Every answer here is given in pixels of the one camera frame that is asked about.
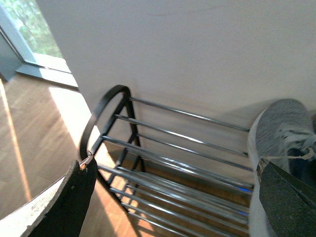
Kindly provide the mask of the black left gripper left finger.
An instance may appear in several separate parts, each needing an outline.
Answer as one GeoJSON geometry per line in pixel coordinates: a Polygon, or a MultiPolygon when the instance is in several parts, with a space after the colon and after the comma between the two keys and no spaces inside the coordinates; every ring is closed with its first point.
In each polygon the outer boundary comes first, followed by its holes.
{"type": "Polygon", "coordinates": [[[74,160],[65,176],[0,221],[2,237],[77,237],[86,217],[97,175],[88,155],[74,160]]]}

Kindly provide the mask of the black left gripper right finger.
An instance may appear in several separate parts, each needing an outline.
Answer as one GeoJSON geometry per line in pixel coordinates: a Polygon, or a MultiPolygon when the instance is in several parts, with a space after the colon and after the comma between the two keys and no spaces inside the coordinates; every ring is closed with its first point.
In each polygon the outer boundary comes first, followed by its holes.
{"type": "Polygon", "coordinates": [[[278,237],[316,235],[316,162],[308,148],[302,156],[262,156],[257,166],[259,200],[278,237]],[[295,160],[304,164],[302,175],[292,175],[275,164],[295,160]]]}

